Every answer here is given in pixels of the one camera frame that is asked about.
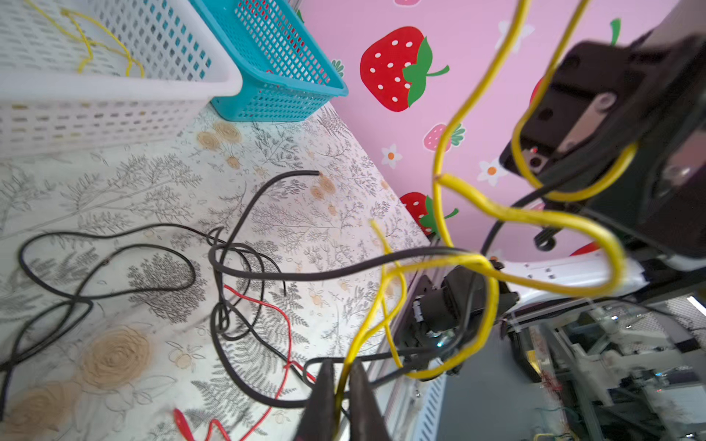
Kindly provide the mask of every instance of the red wire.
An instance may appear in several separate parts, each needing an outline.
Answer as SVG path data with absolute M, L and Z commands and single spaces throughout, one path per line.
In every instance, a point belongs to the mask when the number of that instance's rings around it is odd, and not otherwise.
M 258 305 L 262 305 L 267 308 L 272 308 L 272 309 L 276 310 L 277 312 L 282 314 L 282 317 L 284 317 L 285 320 L 287 321 L 287 329 L 288 329 L 288 333 L 289 333 L 289 348 L 287 349 L 287 365 L 285 365 L 285 376 L 282 379 L 282 384 L 280 385 L 280 388 L 277 390 L 277 393 L 275 394 L 275 398 L 279 398 L 280 395 L 282 394 L 282 390 L 284 390 L 284 388 L 285 388 L 285 383 L 287 382 L 287 374 L 289 373 L 289 365 L 295 365 L 302 372 L 304 371 L 304 369 L 302 368 L 302 366 L 299 363 L 292 360 L 292 346 L 294 343 L 292 342 L 292 323 L 289 321 L 289 317 L 287 317 L 287 314 L 283 310 L 279 309 L 277 306 L 270 305 L 269 303 L 259 301 L 254 298 L 246 297 L 228 285 L 223 285 L 223 287 L 226 288 L 228 291 L 231 291 L 233 294 L 235 294 L 236 296 L 238 296 L 240 298 L 244 298 L 247 301 L 257 303 Z M 306 376 L 308 378 L 310 378 L 312 381 L 316 381 L 316 377 L 314 377 L 312 374 L 307 373 Z M 252 433 L 255 430 L 257 430 L 257 428 L 260 426 L 260 424 L 262 424 L 262 422 L 265 420 L 265 418 L 267 418 L 268 415 L 270 415 L 271 411 L 272 411 L 272 408 L 271 407 L 268 408 L 267 411 L 265 412 L 265 414 L 262 415 L 262 418 L 260 418 L 258 420 L 258 422 L 255 423 L 255 425 L 252 428 L 250 428 L 250 430 L 248 430 L 248 432 L 240 439 L 240 441 L 244 441 L 248 436 L 252 435 Z M 174 422 L 176 423 L 176 426 L 179 428 L 179 432 L 181 432 L 181 434 L 184 436 L 184 438 L 186 438 L 186 441 L 195 441 L 193 438 L 193 435 L 191 434 L 191 429 L 189 429 L 189 424 L 186 422 L 186 418 L 184 418 L 184 415 L 178 409 L 174 410 Z M 209 423 L 208 434 L 206 435 L 205 441 L 210 440 L 211 432 L 213 431 L 214 425 L 216 425 L 218 427 L 218 429 L 220 430 L 221 434 L 223 434 L 223 438 L 225 438 L 226 441 L 230 441 L 230 438 L 228 437 L 228 434 L 225 432 L 225 429 L 223 428 L 221 423 L 216 419 L 212 419 L 211 422 Z

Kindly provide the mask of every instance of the basket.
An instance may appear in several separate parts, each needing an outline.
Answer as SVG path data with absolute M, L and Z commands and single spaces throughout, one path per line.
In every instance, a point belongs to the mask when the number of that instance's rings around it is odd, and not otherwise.
M 175 136 L 214 96 L 234 95 L 238 68 L 188 0 L 34 0 L 74 35 L 61 8 L 101 22 L 145 68 L 62 34 L 23 0 L 0 0 L 0 157 L 143 143 Z M 77 19 L 90 39 L 118 48 Z
M 302 121 L 348 88 L 285 0 L 191 0 L 243 75 L 229 121 Z

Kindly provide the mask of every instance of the strawberry print wallpaper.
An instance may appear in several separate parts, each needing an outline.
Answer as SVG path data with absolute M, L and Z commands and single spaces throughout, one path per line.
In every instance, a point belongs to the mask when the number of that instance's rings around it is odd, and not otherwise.
M 570 46 L 581 40 L 618 45 L 658 25 L 676 0 L 595 0 Z M 505 67 L 445 148 L 445 170 L 491 199 L 511 204 L 529 184 L 498 165 L 515 122 L 530 103 L 575 0 L 534 0 Z M 338 114 L 400 196 L 413 194 L 410 215 L 422 232 L 431 194 L 431 162 L 445 125 L 486 70 L 505 38 L 515 0 L 305 0 L 306 26 L 336 66 L 350 94 L 332 101 Z M 492 225 L 461 197 L 444 193 L 454 242 L 477 250 Z M 534 248 L 531 226 L 507 225 L 491 251 L 510 260 L 571 254 L 588 240 L 562 231 L 550 253 Z

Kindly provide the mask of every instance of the floral tablecloth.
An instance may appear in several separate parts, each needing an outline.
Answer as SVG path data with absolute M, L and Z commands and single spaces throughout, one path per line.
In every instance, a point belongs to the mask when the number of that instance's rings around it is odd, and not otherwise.
M 382 226 L 393 248 L 429 244 L 328 105 L 303 123 L 227 123 L 209 107 L 174 140 L 0 163 L 1 357 L 7 359 L 27 319 L 61 300 L 18 269 L 16 251 L 27 238 L 67 229 L 113 234 L 153 222 L 228 230 L 259 186 L 291 169 L 318 169 L 324 177 L 287 179 L 268 190 L 238 237 L 282 271 L 330 270 L 380 254 L 369 219 Z M 0 425 L 3 440 L 180 440 L 174 408 L 184 412 L 197 440 L 211 418 L 238 440 L 265 412 L 232 384 L 210 342 L 208 317 L 217 292 L 203 240 L 168 227 L 116 240 L 53 238 L 32 246 L 28 260 L 43 280 L 69 292 L 102 256 L 135 242 L 179 250 L 196 266 L 197 282 L 184 291 L 96 301 L 76 329 L 15 370 Z M 242 267 L 237 256 L 229 264 Z M 100 270 L 85 295 L 173 286 L 186 277 L 186 265 L 172 255 L 136 249 Z M 375 269 L 346 279 L 288 283 L 286 297 L 281 284 L 267 283 L 265 299 L 292 319 L 295 359 L 343 355 L 379 277 Z M 244 285 L 229 277 L 226 283 Z M 259 290 L 254 282 L 249 295 Z M 399 286 L 387 295 L 398 296 Z M 252 320 L 250 303 L 239 308 Z M 27 343 L 58 317 L 39 321 Z M 264 310 L 256 329 L 286 353 L 287 327 L 279 315 Z M 381 340 L 364 350 L 375 351 Z M 283 362 L 251 336 L 225 347 L 244 378 L 273 396 Z M 283 398 L 308 393 L 290 376 Z M 274 409 L 250 439 L 290 440 L 300 414 Z

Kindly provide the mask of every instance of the fluorescent light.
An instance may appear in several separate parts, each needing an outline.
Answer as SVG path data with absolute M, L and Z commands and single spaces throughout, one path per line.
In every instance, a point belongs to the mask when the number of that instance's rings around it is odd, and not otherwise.
M 701 304 L 698 300 L 694 298 L 694 296 L 689 296 L 686 298 L 686 300 L 689 301 L 692 305 L 694 305 L 694 308 L 698 309 L 700 313 L 703 315 L 706 315 L 706 308 L 704 308 L 704 305 Z

